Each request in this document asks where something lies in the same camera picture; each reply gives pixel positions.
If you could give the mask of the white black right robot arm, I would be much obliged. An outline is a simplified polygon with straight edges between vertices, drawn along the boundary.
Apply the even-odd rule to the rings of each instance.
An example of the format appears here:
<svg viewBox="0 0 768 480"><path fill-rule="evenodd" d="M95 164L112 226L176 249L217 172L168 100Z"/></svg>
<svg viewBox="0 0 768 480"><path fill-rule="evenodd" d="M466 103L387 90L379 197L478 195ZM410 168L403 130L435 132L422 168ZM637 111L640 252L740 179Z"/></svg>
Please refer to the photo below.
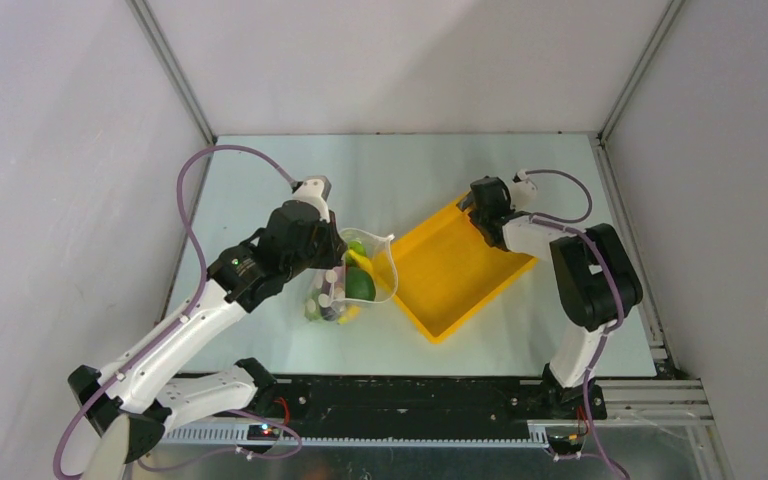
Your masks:
<svg viewBox="0 0 768 480"><path fill-rule="evenodd" d="M580 407L578 387L593 378L609 336L642 302L643 287L613 226L581 230L570 219L525 211L536 195L531 176L522 170L510 181L476 180L458 206L490 247L551 264L570 323L547 365L554 383L543 388L541 402L551 416L566 418Z"/></svg>

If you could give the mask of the clear zip top bag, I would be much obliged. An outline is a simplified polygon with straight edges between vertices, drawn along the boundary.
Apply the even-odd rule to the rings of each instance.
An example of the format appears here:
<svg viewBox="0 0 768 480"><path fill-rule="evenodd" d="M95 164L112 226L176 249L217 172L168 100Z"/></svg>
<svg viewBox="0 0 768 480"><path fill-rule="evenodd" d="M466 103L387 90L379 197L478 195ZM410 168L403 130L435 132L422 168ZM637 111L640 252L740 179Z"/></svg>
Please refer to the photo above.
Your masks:
<svg viewBox="0 0 768 480"><path fill-rule="evenodd" d="M345 228L340 238L347 251L336 267L315 273L303 302L304 316L311 322L348 323L362 309L388 302L398 291L393 234Z"/></svg>

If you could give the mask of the yellow banana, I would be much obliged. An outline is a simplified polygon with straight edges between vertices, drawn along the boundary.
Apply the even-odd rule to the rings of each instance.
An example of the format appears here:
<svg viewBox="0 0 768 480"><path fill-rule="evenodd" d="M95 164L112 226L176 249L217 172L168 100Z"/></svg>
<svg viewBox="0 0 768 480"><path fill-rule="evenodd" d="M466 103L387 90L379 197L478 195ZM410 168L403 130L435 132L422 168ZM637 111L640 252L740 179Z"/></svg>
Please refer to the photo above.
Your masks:
<svg viewBox="0 0 768 480"><path fill-rule="evenodd" d="M347 257L346 257L346 269L348 267L359 267L359 268L361 268L362 270L366 271L368 274L371 275L372 264L371 264L370 260L367 259L366 257L362 257L360 255L357 255L357 254L355 254L354 252L352 252L350 250L347 252ZM358 305L354 304L353 302L349 304L349 306L346 308L344 314L339 318L339 320L338 320L339 324L348 323L349 321L353 320L354 317L359 313L360 307Z"/></svg>

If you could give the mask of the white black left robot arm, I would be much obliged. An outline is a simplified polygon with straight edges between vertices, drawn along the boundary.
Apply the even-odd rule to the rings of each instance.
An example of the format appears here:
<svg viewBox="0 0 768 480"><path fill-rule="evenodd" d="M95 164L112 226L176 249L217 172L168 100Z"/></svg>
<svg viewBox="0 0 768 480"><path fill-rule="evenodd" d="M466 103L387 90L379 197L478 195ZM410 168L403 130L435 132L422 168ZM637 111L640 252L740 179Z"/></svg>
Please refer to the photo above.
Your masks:
<svg viewBox="0 0 768 480"><path fill-rule="evenodd" d="M128 420L123 463L149 453L168 432L203 417L241 410L264 416L276 403L276 379L254 358L229 369L176 380L212 339L252 313L307 269L338 265L347 246L323 200L291 199L265 227L204 265L191 298L122 357L102 369L82 365L68 383L81 415L104 436Z"/></svg>

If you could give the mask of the bumpy green custard apple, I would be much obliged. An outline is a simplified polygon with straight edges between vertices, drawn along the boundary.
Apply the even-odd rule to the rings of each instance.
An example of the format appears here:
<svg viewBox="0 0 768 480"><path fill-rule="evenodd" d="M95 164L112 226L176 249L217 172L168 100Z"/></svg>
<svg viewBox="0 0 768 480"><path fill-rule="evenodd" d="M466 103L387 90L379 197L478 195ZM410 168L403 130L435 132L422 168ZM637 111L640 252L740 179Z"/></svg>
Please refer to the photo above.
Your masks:
<svg viewBox="0 0 768 480"><path fill-rule="evenodd" d="M348 242L348 248L350 251L354 252L357 255L360 255L362 257L367 257L367 252L364 247L364 245L356 240L351 240Z"/></svg>

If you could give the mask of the dark green avocado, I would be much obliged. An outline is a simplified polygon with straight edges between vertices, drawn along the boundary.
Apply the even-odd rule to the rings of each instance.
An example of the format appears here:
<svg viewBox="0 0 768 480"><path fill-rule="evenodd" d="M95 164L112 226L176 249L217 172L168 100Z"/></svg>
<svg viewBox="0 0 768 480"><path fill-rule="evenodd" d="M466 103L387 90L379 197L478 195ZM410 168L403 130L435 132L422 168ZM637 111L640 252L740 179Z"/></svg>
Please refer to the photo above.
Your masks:
<svg viewBox="0 0 768 480"><path fill-rule="evenodd" d="M352 300L374 301L377 296L373 278L359 267L346 269L344 290L346 297Z"/></svg>

